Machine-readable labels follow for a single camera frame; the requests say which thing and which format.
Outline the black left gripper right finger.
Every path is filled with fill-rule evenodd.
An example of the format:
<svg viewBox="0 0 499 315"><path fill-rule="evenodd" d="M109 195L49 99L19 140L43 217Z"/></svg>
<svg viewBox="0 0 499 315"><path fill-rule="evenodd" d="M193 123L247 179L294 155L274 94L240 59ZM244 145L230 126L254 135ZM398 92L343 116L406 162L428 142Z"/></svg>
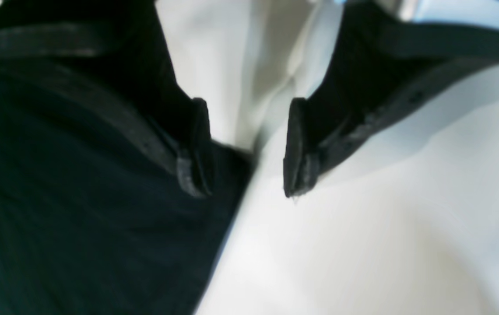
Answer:
<svg viewBox="0 0 499 315"><path fill-rule="evenodd" d="M326 74L290 103L286 197L311 191L374 134L499 64L499 0L348 0Z"/></svg>

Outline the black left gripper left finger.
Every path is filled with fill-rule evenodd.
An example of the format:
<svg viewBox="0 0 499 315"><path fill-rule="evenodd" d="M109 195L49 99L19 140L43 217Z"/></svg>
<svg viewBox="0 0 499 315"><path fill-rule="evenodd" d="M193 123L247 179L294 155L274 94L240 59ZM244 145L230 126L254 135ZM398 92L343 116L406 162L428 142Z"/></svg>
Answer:
<svg viewBox="0 0 499 315"><path fill-rule="evenodd" d="M178 85L153 0L2 0L0 73L75 102L191 196L212 194L205 100Z"/></svg>

